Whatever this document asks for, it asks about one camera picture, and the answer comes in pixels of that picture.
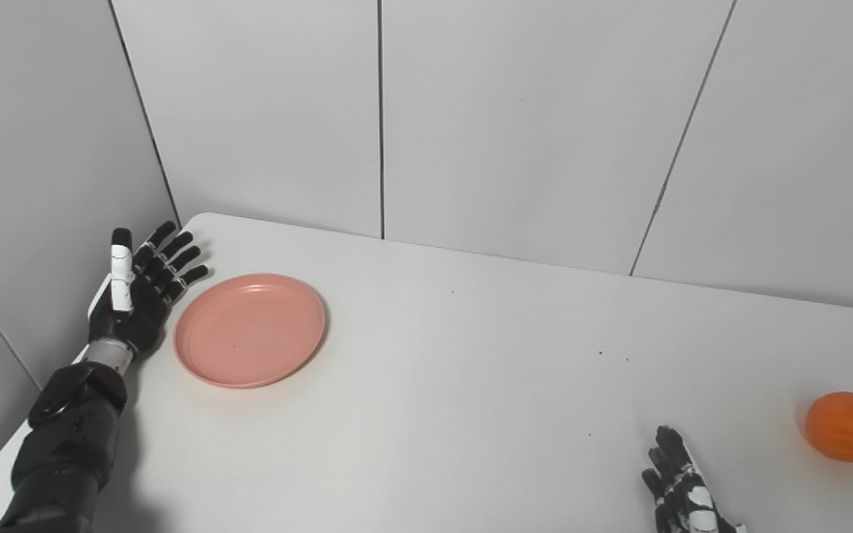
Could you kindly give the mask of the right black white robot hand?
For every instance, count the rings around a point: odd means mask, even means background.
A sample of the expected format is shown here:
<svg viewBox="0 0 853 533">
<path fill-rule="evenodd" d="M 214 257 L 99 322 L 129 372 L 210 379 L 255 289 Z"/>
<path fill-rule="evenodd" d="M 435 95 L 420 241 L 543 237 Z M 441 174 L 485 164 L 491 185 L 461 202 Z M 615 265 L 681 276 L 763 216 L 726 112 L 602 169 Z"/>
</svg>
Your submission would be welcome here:
<svg viewBox="0 0 853 533">
<path fill-rule="evenodd" d="M 667 425 L 655 433 L 656 446 L 649 450 L 651 468 L 642 480 L 654 500 L 658 532 L 747 532 L 743 523 L 722 516 L 700 467 L 683 436 Z"/>
</svg>

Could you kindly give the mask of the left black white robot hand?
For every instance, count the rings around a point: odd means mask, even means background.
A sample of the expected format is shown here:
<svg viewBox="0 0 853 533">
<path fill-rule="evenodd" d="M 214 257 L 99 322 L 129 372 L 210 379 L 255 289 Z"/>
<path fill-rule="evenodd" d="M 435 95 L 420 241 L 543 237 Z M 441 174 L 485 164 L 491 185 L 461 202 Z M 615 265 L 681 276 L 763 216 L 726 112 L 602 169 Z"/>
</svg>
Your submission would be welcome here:
<svg viewBox="0 0 853 533">
<path fill-rule="evenodd" d="M 88 341 L 116 341 L 133 358 L 152 353 L 164 334 L 173 304 L 209 274 L 194 264 L 202 250 L 191 232 L 164 222 L 138 247 L 127 227 L 116 227 L 110 271 L 98 288 L 88 317 Z"/>
</svg>

